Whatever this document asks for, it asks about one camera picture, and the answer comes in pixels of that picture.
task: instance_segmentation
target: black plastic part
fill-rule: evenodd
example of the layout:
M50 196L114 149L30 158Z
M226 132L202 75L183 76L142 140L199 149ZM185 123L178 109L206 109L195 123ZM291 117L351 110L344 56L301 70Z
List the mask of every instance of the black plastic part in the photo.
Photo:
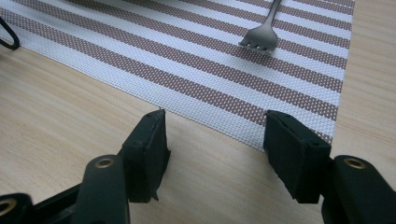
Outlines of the black plastic part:
M14 43L12 45L9 45L7 42L3 41L2 39L0 39L0 44L8 49L19 48L20 47L20 39L1 17L0 17L0 24L4 27L4 29L6 29L6 31L9 33L9 35L11 35L12 39L14 39Z
M169 161L166 143L165 111L148 113L122 145L128 199L131 203L158 200L157 189Z
M296 118L268 110L263 147L291 197L318 203L331 146Z
M123 164L119 156L105 155L88 163L72 223L130 223Z
M0 197L1 224L31 223L33 204L29 195L15 193Z
M35 223L70 223L80 184L35 204Z
M370 162L338 156L330 177L348 223L396 223L396 192Z
M340 203L330 203L328 199L323 200L321 214L325 224L349 223L343 206Z

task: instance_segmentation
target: metal fork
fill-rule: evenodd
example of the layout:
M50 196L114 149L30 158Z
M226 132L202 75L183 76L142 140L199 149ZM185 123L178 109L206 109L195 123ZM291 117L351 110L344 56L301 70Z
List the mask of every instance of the metal fork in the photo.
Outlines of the metal fork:
M240 46L271 55L277 45L277 34L272 28L272 22L281 1L274 0L264 23L259 27L248 30L244 39L239 43Z

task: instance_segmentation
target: woven placemat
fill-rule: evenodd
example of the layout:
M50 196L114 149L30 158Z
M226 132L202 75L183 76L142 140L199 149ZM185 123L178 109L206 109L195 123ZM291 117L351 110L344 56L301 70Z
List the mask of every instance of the woven placemat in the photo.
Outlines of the woven placemat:
M354 2L283 0L272 57L238 46L262 0L13 0L21 45L262 149L267 109L332 141ZM0 31L2 38L9 38Z

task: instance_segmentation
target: wooden table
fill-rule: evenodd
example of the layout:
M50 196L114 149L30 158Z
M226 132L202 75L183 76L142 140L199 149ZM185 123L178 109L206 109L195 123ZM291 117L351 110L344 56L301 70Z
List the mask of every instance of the wooden table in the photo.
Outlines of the wooden table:
M396 2L356 1L332 157L371 162L396 189ZM38 203L116 154L157 107L20 48L0 48L0 195ZM256 149L167 113L168 169L160 200L131 204L134 223L322 223L298 204Z

